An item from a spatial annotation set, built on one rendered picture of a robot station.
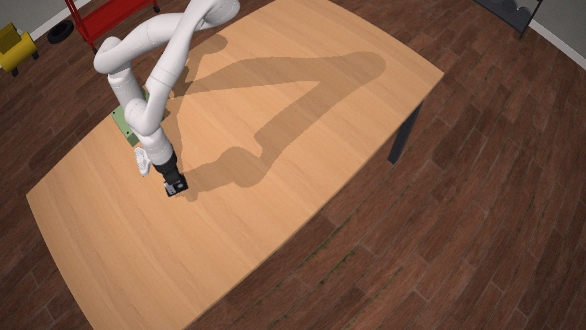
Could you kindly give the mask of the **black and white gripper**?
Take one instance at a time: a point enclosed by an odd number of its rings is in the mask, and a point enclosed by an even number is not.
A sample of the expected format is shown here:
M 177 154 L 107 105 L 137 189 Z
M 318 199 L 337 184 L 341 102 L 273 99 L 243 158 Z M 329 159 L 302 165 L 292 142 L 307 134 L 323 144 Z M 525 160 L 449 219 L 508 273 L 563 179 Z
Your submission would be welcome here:
M 181 180 L 181 176 L 176 165 L 177 156 L 174 152 L 173 145 L 170 143 L 168 138 L 165 148 L 158 154 L 150 155 L 142 147 L 135 148 L 134 153 L 139 171 L 142 176 L 145 177 L 149 174 L 150 166 L 152 164 L 156 171 L 164 176 L 166 181 L 164 186 L 170 195 L 176 193 L 173 184 L 179 182 Z

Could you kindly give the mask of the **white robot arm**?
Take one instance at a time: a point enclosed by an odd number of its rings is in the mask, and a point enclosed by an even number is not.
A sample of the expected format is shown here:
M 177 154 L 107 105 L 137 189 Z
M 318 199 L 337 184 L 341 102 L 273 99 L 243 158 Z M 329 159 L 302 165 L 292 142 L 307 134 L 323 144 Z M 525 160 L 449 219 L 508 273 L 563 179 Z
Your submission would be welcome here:
M 222 25 L 239 10 L 238 0 L 191 0 L 184 13 L 154 16 L 123 40 L 108 37 L 101 45 L 94 58 L 94 68 L 108 74 L 125 121 L 148 154 L 158 154 L 166 146 L 167 137 L 160 123 L 169 93 L 186 65 L 193 33 Z M 147 102 L 132 71 L 131 60 L 166 43 L 145 84 L 149 92 Z

